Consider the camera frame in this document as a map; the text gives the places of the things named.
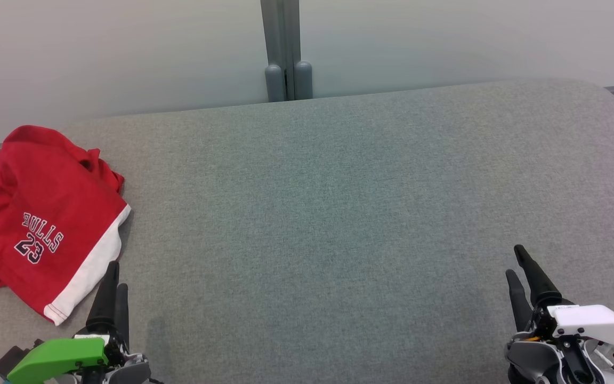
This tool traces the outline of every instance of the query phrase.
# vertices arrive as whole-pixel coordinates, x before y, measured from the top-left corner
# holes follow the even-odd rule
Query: gray couch
[[[168,384],[507,382],[516,243],[568,299],[614,309],[614,97],[589,83],[114,117],[63,132],[126,177],[132,349]],[[56,328],[0,289],[0,355],[71,335],[91,302]]]

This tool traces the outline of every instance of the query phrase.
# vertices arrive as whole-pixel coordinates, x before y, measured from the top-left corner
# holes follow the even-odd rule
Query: white trim
[[[102,279],[108,268],[108,263],[117,260],[122,246],[117,228],[127,219],[131,210],[129,204],[126,204],[122,212],[118,214],[92,248],[85,261],[77,268],[77,272],[70,279],[65,289],[48,306],[44,307],[44,316],[51,319],[54,324],[61,325],[68,318],[75,306]]]

